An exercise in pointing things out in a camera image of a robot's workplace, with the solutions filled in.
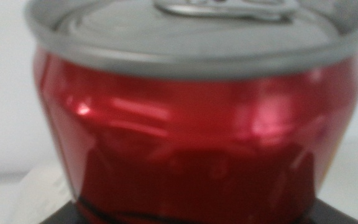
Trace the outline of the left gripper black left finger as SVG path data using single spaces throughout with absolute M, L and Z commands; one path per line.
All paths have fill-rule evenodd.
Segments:
M 40 224 L 85 224 L 85 219 L 76 209 L 72 202 L 64 204 L 64 206 L 51 214 Z

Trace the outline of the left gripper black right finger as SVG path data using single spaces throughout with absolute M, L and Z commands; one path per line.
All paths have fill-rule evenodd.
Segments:
M 353 218 L 340 210 L 330 206 L 326 202 L 316 199 L 308 217 L 309 224 L 358 224 L 358 219 Z

